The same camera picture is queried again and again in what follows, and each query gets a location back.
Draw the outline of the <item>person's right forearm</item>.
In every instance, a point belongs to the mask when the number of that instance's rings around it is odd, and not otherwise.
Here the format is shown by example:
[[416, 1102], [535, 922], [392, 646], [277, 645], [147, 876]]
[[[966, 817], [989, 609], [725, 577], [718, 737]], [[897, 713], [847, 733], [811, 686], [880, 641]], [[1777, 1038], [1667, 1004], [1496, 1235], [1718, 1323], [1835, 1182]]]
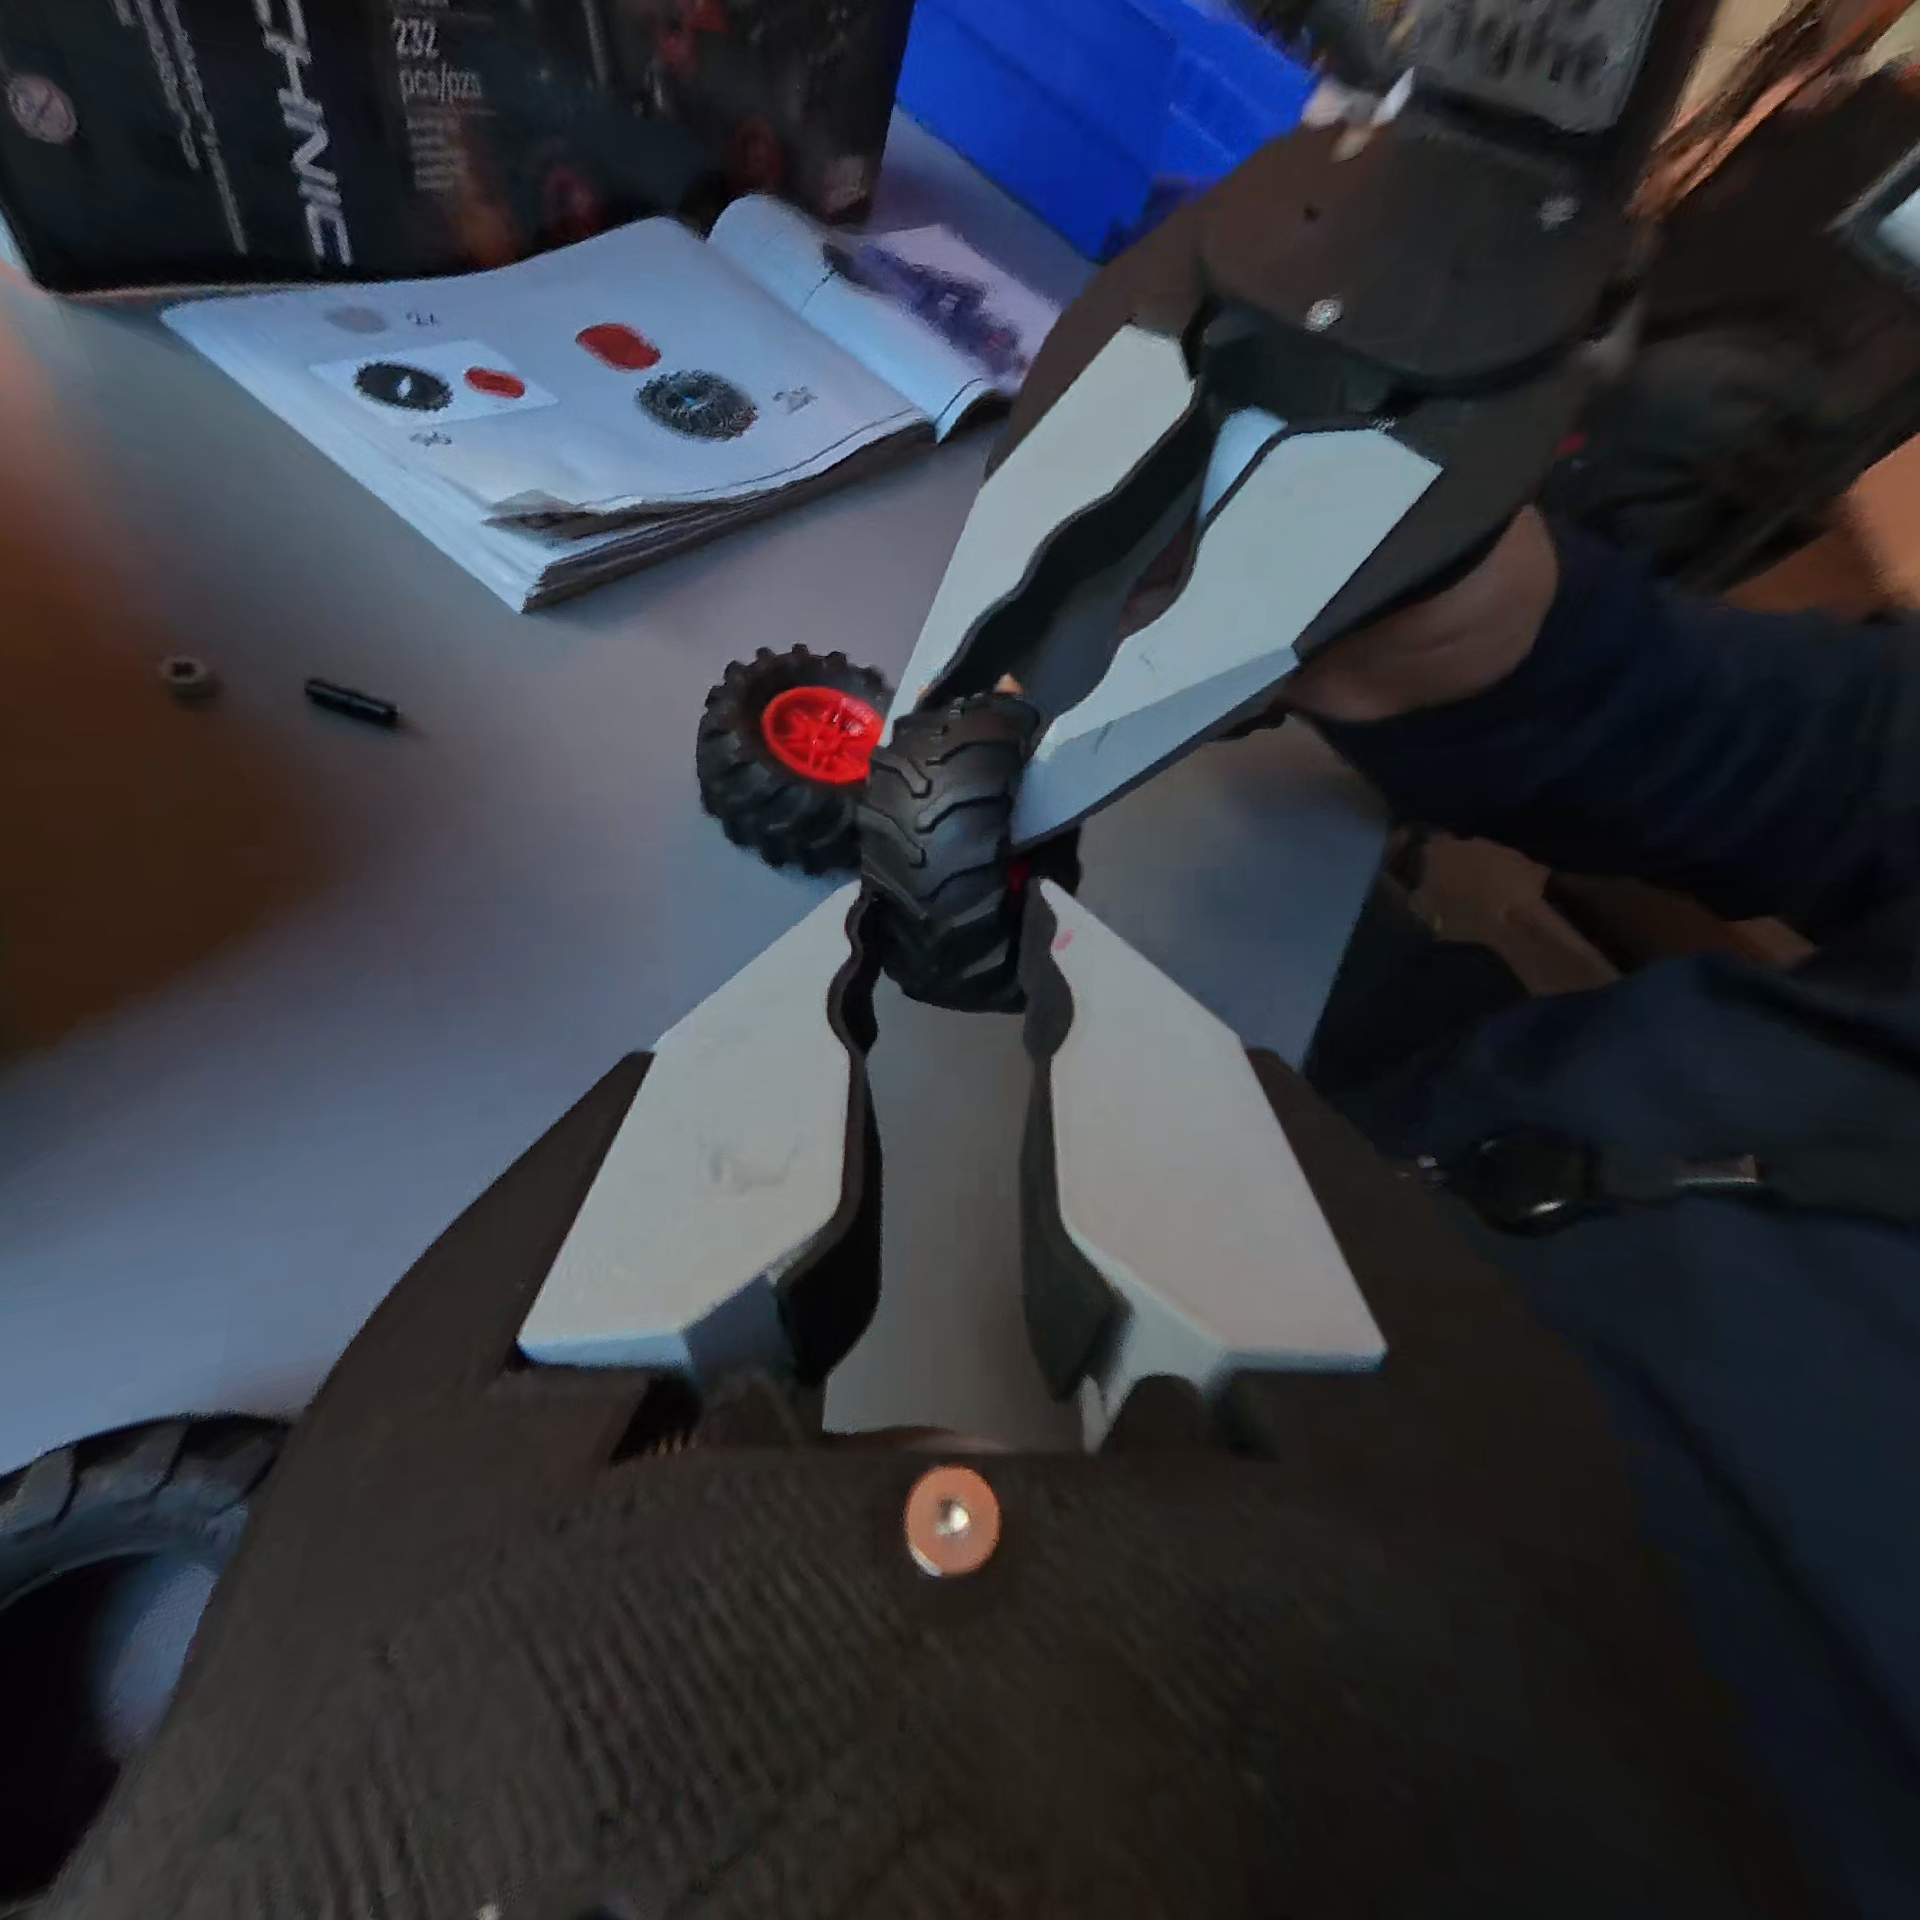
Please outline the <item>person's right forearm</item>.
[[1304, 719], [1399, 817], [1547, 868], [1822, 943], [1912, 926], [1915, 629], [1727, 609], [1552, 539], [1559, 589], [1509, 678], [1379, 726]]

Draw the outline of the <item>white instruction booklet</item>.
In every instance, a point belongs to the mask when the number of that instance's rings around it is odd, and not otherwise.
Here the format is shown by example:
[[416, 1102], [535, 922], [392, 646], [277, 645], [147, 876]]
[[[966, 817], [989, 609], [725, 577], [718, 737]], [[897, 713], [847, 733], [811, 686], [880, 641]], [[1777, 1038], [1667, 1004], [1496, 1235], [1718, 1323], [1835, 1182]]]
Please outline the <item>white instruction booklet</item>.
[[1057, 315], [947, 226], [772, 197], [494, 271], [160, 311], [519, 613], [949, 441], [1019, 395]]

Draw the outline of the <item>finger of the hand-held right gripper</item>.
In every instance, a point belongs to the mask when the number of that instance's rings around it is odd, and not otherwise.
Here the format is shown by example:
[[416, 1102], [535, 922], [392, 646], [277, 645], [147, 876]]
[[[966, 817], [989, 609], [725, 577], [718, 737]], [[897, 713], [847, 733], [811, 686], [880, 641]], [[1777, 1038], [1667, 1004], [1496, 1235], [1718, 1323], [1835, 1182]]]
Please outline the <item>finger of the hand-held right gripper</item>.
[[1084, 822], [1262, 703], [1440, 475], [1380, 428], [1279, 436], [1198, 524], [1161, 613], [1125, 623], [1143, 561], [1072, 593], [1036, 658], [1046, 723], [1015, 798], [1015, 847]]
[[1205, 402], [1179, 338], [1119, 327], [988, 475], [950, 553], [895, 717], [1028, 682], [1077, 598], [1111, 586], [1205, 469]]

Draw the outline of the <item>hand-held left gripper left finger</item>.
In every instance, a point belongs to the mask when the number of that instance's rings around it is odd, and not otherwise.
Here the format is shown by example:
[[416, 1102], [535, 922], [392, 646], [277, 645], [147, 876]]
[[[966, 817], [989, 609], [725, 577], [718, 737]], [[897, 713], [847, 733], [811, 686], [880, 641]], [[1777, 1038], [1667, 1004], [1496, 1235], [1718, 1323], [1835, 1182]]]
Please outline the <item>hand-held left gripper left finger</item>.
[[661, 1036], [520, 1357], [817, 1385], [862, 1339], [880, 1297], [867, 910], [844, 884]]

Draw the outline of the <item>blue plastic bin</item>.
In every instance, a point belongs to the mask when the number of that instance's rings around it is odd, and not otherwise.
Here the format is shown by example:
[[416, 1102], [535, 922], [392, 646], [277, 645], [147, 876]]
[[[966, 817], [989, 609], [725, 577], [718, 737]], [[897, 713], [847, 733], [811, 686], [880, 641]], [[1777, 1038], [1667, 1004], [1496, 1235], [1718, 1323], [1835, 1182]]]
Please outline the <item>blue plastic bin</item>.
[[895, 103], [1103, 262], [1293, 130], [1315, 84], [1232, 5], [916, 2]]

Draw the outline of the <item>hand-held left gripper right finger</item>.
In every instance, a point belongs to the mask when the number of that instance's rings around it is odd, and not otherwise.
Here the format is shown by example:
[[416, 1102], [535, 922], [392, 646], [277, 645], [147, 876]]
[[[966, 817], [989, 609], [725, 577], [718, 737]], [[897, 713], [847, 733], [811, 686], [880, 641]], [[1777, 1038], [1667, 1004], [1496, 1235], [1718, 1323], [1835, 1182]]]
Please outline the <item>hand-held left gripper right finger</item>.
[[1024, 893], [1027, 1342], [1056, 1402], [1369, 1373], [1384, 1335], [1240, 1039], [1056, 882]]

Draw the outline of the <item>person's right hand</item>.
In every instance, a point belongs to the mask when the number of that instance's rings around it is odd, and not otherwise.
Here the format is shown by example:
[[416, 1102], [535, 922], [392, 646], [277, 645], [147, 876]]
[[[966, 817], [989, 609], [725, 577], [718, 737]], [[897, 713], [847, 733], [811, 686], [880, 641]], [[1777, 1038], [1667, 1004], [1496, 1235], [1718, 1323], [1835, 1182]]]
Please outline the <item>person's right hand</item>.
[[1379, 726], [1463, 703], [1528, 655], [1556, 596], [1547, 518], [1525, 507], [1473, 572], [1335, 641], [1284, 687], [1284, 708], [1312, 723]]

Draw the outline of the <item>black rubber toy tire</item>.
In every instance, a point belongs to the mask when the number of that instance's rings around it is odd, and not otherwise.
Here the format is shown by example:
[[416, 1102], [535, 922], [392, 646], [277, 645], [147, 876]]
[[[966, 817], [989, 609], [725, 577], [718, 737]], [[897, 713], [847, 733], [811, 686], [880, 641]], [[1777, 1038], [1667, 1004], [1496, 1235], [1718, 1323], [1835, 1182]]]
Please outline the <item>black rubber toy tire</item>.
[[1011, 692], [915, 710], [871, 756], [855, 811], [881, 971], [919, 1004], [1021, 1004], [1012, 821], [1037, 713]]
[[727, 665], [707, 692], [695, 745], [695, 774], [703, 811], [725, 837], [772, 868], [806, 876], [857, 871], [857, 804], [863, 791], [825, 788], [777, 767], [758, 743], [758, 717], [771, 697], [800, 683], [825, 683], [869, 697], [888, 713], [893, 692], [884, 677], [844, 654], [758, 650]]
[[289, 1426], [155, 1419], [3, 1489], [3, 1913], [30, 1915], [151, 1749]]

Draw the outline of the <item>black printed cardboard box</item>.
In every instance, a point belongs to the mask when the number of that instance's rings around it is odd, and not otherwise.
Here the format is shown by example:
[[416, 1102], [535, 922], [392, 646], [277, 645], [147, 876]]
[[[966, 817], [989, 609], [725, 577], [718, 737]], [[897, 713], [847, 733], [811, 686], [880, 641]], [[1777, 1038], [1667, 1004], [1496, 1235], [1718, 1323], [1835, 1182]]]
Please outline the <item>black printed cardboard box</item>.
[[745, 195], [872, 204], [909, 2], [5, 2], [61, 295], [480, 271]]

